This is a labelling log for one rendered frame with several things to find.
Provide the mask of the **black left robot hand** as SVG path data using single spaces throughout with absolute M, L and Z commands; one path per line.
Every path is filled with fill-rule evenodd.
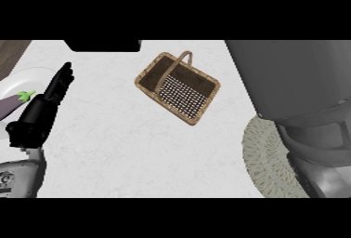
M 43 146 L 53 127 L 58 107 L 73 81 L 71 63 L 67 62 L 52 77 L 46 92 L 34 97 L 19 119 L 6 126 L 11 147 L 37 149 Z

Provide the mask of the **brown wicker basket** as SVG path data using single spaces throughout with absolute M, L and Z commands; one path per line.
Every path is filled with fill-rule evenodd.
M 179 57 L 163 52 L 135 80 L 135 85 L 151 99 L 191 125 L 205 114 L 222 84 L 192 66 L 194 54 Z

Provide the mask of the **purple eggplant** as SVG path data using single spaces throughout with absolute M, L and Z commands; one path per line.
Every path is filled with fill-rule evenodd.
M 21 91 L 15 95 L 0 99 L 0 121 L 30 101 L 34 93 L 36 91 Z

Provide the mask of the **white plate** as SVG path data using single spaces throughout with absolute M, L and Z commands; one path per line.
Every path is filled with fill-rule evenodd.
M 53 75 L 55 70 L 40 67 L 34 67 L 14 73 L 0 81 L 0 99 L 15 95 L 21 91 L 36 91 L 30 98 L 30 100 L 33 100 L 34 97 L 45 92 Z M 6 139 L 9 137 L 6 125 L 9 122 L 18 120 L 28 103 L 30 101 L 0 121 L 0 139 Z

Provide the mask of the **black appliance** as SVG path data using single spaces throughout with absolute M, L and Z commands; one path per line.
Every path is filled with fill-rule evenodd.
M 67 40 L 74 52 L 139 52 L 140 40 Z

